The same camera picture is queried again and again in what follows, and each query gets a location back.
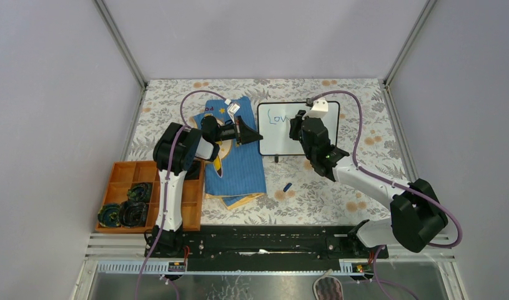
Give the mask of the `black framed whiteboard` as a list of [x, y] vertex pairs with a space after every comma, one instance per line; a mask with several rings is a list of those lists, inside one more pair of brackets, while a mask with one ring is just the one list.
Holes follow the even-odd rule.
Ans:
[[305, 102], [265, 102], [257, 106], [259, 153], [263, 156], [303, 156], [298, 141], [289, 138], [290, 120], [299, 110], [309, 110]]

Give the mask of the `blue marker cap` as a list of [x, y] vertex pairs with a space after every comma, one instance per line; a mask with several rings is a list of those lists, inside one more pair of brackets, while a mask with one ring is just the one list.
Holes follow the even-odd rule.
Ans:
[[286, 184], [285, 187], [283, 188], [283, 192], [287, 192], [290, 189], [291, 186], [292, 186], [291, 182]]

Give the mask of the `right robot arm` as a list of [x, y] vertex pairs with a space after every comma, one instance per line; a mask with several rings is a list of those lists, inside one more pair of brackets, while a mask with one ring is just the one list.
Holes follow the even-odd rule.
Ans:
[[389, 218], [364, 220], [349, 232], [350, 254], [362, 258], [372, 248], [395, 242], [413, 253], [431, 245], [432, 239], [448, 224], [447, 215], [437, 207], [431, 185], [423, 179], [397, 183], [361, 170], [348, 152], [330, 142], [322, 120], [305, 114], [300, 110], [290, 120], [289, 137], [300, 143], [314, 171], [333, 182], [357, 189], [390, 211]]

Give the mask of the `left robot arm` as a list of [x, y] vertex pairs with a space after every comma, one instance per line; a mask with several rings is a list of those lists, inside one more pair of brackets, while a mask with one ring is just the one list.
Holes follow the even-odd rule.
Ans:
[[233, 117], [224, 124], [211, 115], [204, 116], [198, 128], [171, 123], [157, 142], [153, 160], [156, 163], [159, 182], [159, 214], [152, 228], [151, 249], [159, 248], [169, 257], [177, 256], [183, 248], [181, 202], [185, 177], [196, 159], [214, 165], [220, 186], [230, 184], [232, 194], [239, 184], [234, 180], [244, 175], [240, 167], [247, 165], [249, 154], [242, 154], [225, 167], [219, 157], [220, 143], [232, 141], [243, 146], [261, 141], [262, 135], [249, 127], [240, 117]]

